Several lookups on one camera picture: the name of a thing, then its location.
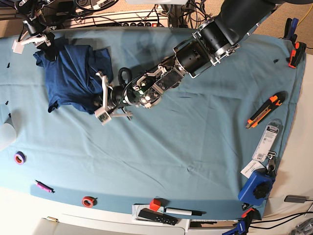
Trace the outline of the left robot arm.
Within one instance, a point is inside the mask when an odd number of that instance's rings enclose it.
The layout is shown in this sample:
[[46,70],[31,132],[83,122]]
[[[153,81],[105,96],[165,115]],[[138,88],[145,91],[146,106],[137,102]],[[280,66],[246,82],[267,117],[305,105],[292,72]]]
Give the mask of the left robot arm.
[[150,109],[162,95],[180,85],[185,75],[197,77],[239,48],[259,24],[273,13],[282,0],[225,0],[218,15],[211,17],[192,36],[173,48],[174,54],[133,78],[128,68],[119,70],[119,86],[114,87],[101,72],[103,104],[95,111],[102,124],[112,117],[132,116],[127,106]]

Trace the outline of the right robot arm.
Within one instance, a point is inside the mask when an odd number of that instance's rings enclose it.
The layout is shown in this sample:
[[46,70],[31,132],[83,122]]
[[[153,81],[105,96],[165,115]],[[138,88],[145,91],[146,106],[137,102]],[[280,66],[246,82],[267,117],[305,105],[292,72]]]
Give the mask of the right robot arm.
[[21,33],[18,39],[13,42],[12,50],[14,53],[22,54],[25,45],[33,44],[44,53],[48,61],[56,60],[55,35],[51,32],[51,28],[67,20],[75,12],[75,6],[58,22],[47,23],[42,8],[50,3],[52,3],[50,0],[18,0],[14,3],[17,11],[15,16],[22,19],[22,23],[26,27],[26,32]]

